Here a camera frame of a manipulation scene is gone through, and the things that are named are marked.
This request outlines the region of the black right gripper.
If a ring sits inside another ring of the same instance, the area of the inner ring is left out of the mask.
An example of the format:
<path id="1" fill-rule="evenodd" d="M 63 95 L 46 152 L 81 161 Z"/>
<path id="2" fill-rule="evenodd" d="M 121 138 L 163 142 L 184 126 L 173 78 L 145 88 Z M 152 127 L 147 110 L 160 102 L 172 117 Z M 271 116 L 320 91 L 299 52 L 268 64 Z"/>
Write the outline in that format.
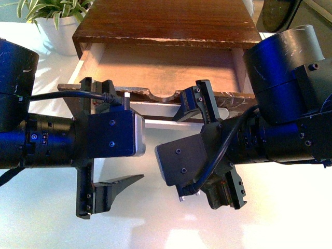
<path id="1" fill-rule="evenodd" d="M 231 160 L 225 158 L 232 140 L 248 119 L 248 112 L 227 124 L 219 115 L 217 103 L 209 80 L 197 80 L 196 86 L 183 90 L 181 105 L 173 121 L 182 122 L 198 114 L 204 125 L 201 130 L 207 153 L 207 164 L 199 176 L 182 190 L 186 196 L 203 191 L 212 209 L 223 205 L 240 209 L 245 205 L 242 179 Z"/>

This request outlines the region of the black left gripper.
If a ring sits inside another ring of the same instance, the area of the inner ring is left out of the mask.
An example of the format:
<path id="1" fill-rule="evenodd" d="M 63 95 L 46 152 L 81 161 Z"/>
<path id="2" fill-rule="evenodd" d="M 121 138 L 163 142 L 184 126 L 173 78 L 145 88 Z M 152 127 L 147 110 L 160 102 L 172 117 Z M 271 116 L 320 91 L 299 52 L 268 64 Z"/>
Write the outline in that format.
<path id="1" fill-rule="evenodd" d="M 94 158 L 87 156 L 88 116 L 95 113 L 94 102 L 104 109 L 109 104 L 107 95 L 116 96 L 112 81 L 93 82 L 86 77 L 81 80 L 79 93 L 80 112 L 74 115 L 75 153 L 72 166 L 77 170 L 76 216 L 90 219 L 96 213 L 108 212 L 118 194 L 144 177 L 144 174 L 128 175 L 95 183 L 93 181 Z"/>

